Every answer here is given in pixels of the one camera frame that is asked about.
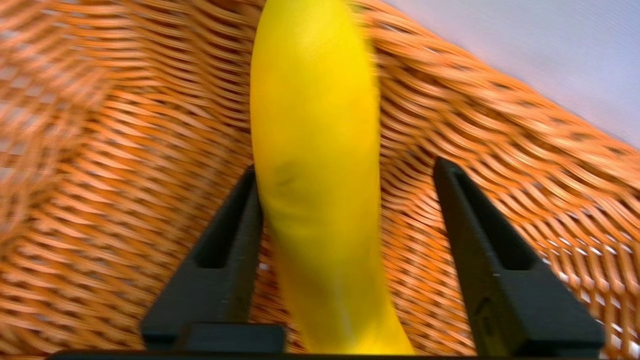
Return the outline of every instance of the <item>banana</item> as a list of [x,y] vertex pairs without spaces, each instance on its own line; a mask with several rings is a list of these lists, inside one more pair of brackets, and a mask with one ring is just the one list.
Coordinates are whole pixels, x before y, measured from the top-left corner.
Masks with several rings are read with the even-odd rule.
[[380,95],[341,0],[268,0],[251,65],[260,202],[311,352],[412,354],[380,242]]

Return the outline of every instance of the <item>wicker basket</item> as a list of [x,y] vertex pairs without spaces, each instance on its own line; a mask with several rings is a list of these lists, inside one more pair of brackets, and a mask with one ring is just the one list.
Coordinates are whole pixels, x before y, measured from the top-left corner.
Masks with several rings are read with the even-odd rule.
[[[141,317],[252,162],[263,3],[0,1],[0,353],[141,348]],[[606,354],[638,357],[640,154],[359,3],[383,94],[385,259],[416,349],[474,353],[431,181],[445,156],[603,321]],[[289,319],[268,266],[252,319]]]

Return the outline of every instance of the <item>white wall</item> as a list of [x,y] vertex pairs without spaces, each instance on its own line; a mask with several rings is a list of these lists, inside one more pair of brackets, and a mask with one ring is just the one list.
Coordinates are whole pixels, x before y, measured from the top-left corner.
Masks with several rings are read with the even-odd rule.
[[640,149],[640,0],[386,0]]

